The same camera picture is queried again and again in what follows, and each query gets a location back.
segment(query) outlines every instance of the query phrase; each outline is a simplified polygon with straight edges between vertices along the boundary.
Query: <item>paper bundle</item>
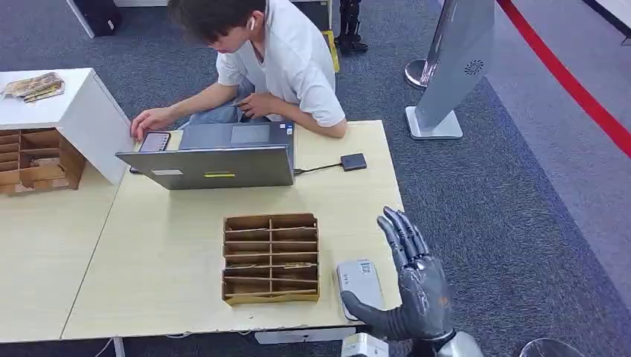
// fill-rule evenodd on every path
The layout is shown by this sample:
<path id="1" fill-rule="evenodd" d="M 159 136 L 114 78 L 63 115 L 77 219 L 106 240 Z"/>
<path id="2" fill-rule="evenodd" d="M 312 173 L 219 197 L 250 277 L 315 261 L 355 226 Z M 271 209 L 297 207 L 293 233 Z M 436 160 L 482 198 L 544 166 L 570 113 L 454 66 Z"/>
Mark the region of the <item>paper bundle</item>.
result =
<path id="1" fill-rule="evenodd" d="M 55 72 L 7 84 L 2 95 L 22 98 L 26 103 L 63 94 L 64 82 Z"/>

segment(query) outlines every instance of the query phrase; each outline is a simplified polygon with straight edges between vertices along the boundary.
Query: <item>light wood tabletop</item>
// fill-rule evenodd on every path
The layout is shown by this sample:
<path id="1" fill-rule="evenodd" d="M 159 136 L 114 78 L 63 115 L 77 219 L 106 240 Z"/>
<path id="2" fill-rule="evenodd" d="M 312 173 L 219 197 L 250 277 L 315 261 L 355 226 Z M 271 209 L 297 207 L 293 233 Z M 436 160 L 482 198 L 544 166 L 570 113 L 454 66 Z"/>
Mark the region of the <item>light wood tabletop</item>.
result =
<path id="1" fill-rule="evenodd" d="M 341 140 L 302 128 L 295 134 L 297 168 L 357 152 L 368 168 L 308 173 L 292 187 L 221 190 L 169 191 L 126 174 L 63 338 L 345 325 L 336 265 L 359 258 L 375 263 L 386 307 L 399 304 L 390 250 L 376 224 L 384 205 L 402 207 L 382 123 L 350 123 Z M 180 138 L 173 132 L 169 149 Z M 221 299 L 222 221 L 274 213 L 317 217 L 320 299 L 229 306 Z"/>
<path id="2" fill-rule="evenodd" d="M 61 337 L 116 188 L 87 164 L 79 190 L 0 195 L 0 342 Z"/>

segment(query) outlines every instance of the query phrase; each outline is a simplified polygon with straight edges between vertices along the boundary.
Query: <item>black cable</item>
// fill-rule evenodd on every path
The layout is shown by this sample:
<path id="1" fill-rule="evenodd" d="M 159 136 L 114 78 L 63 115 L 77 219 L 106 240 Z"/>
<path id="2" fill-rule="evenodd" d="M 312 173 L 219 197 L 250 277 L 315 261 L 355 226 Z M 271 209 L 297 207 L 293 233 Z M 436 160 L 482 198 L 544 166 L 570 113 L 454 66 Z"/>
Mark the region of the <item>black cable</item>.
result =
<path id="1" fill-rule="evenodd" d="M 300 176 L 303 173 L 310 173 L 312 171 L 317 171 L 317 170 L 322 170 L 322 169 L 328 169 L 330 167 L 336 167 L 336 166 L 341 166 L 342 163 L 339 162 L 338 164 L 332 164 L 332 165 L 327 165 L 327 166 L 320 166 L 320 167 L 316 167 L 313 169 L 308 169 L 308 170 L 302 170 L 302 169 L 294 169 L 294 176 Z"/>

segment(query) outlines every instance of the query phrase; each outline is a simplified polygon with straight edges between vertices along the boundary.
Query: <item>robot thumb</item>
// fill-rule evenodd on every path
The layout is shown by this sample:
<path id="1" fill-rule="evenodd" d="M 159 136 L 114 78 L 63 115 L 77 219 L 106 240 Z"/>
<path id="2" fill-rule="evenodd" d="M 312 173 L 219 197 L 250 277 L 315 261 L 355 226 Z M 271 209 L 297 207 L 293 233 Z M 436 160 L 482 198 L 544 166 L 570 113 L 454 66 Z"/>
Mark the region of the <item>robot thumb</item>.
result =
<path id="1" fill-rule="evenodd" d="M 342 302 L 346 309 L 364 324 L 394 340 L 406 340 L 411 336 L 405 327 L 401 306 L 383 311 L 367 305 L 349 291 L 342 292 Z"/>

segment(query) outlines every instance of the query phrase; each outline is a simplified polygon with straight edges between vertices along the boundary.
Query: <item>yellow sticker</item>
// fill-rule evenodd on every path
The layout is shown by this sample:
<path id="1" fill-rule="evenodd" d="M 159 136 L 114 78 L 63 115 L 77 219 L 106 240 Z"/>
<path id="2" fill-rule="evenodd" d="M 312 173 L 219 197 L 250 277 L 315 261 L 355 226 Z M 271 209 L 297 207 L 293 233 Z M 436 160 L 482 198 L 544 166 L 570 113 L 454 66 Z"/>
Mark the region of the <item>yellow sticker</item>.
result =
<path id="1" fill-rule="evenodd" d="M 207 179 L 218 179 L 218 178 L 233 178 L 233 173 L 205 173 L 204 177 Z"/>

